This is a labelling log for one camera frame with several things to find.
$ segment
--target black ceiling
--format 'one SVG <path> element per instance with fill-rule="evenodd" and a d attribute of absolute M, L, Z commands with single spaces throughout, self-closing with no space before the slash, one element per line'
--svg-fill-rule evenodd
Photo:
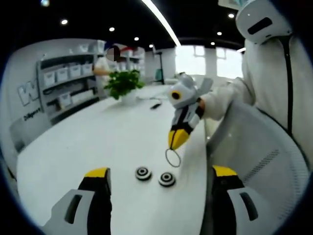
<path fill-rule="evenodd" d="M 182 44 L 239 49 L 244 39 L 236 29 L 236 11 L 218 6 L 217 0 L 152 0 L 164 15 Z M 149 49 L 173 47 L 164 27 L 141 0 L 50 0 L 49 7 L 39 0 L 21 1 L 10 30 L 15 49 L 56 38 L 112 40 L 128 46 Z M 68 25 L 60 25 L 67 19 Z"/>

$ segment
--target person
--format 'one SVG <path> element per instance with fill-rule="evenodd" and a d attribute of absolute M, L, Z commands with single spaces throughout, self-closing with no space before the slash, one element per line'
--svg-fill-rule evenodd
<path fill-rule="evenodd" d="M 120 50 L 118 46 L 109 46 L 104 48 L 104 56 L 98 58 L 97 62 L 93 67 L 93 74 L 98 76 L 98 86 L 103 88 L 105 87 L 110 80 L 110 73 L 113 72 L 109 66 L 109 61 L 116 61 L 120 56 Z M 100 93 L 103 97 L 108 97 L 110 92 L 103 90 Z"/>
<path fill-rule="evenodd" d="M 313 169 L 313 69 L 301 40 L 269 0 L 237 0 L 245 37 L 243 78 L 201 96 L 202 118 L 220 120 L 234 99 L 276 120 Z"/>

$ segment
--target storage box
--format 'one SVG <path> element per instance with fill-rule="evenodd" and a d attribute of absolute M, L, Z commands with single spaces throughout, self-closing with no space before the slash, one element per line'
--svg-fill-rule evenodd
<path fill-rule="evenodd" d="M 82 99 L 88 99 L 93 96 L 93 90 L 82 92 Z"/>
<path fill-rule="evenodd" d="M 88 52 L 88 48 L 89 48 L 88 44 L 81 44 L 78 46 L 78 51 L 80 53 L 86 53 L 86 52 Z"/>
<path fill-rule="evenodd" d="M 73 65 L 69 67 L 69 75 L 71 78 L 76 78 L 82 75 L 82 66 L 81 65 Z"/>
<path fill-rule="evenodd" d="M 68 80 L 68 67 L 57 70 L 57 82 L 64 82 Z"/>
<path fill-rule="evenodd" d="M 97 40 L 97 49 L 98 49 L 98 53 L 103 53 L 104 52 L 104 45 L 105 45 L 105 42 L 102 41 L 102 40 Z"/>
<path fill-rule="evenodd" d="M 88 99 L 88 98 L 90 98 L 92 96 L 93 96 L 93 90 L 88 90 L 88 91 L 81 92 L 81 93 L 73 95 L 71 97 L 71 99 L 72 99 L 72 102 L 75 104 L 75 103 L 78 103 L 78 102 L 80 102 L 82 100 Z"/>
<path fill-rule="evenodd" d="M 70 92 L 66 92 L 60 96 L 58 96 L 58 101 L 60 104 L 61 109 L 66 108 L 67 106 L 72 104 L 72 100 L 70 97 Z"/>
<path fill-rule="evenodd" d="M 92 64 L 84 64 L 82 65 L 83 75 L 92 74 Z"/>
<path fill-rule="evenodd" d="M 76 104 L 80 101 L 80 95 L 79 94 L 72 95 L 71 99 L 73 104 Z"/>
<path fill-rule="evenodd" d="M 44 73 L 44 83 L 46 87 L 49 87 L 55 84 L 55 72 L 54 71 Z"/>

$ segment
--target window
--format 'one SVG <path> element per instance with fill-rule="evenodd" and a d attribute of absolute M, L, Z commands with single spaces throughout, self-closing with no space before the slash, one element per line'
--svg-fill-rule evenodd
<path fill-rule="evenodd" d="M 216 48 L 217 76 L 235 79 L 243 77 L 241 64 L 243 55 L 235 50 Z"/>
<path fill-rule="evenodd" d="M 176 72 L 189 75 L 205 75 L 205 52 L 203 46 L 180 46 L 175 49 Z"/>

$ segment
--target potted plant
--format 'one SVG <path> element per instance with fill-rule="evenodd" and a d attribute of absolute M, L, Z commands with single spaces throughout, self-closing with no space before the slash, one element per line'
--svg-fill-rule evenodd
<path fill-rule="evenodd" d="M 134 104 L 136 101 L 136 89 L 141 89 L 144 86 L 143 82 L 139 81 L 140 72 L 138 70 L 112 72 L 110 80 L 104 89 L 110 91 L 110 95 L 124 104 Z"/>

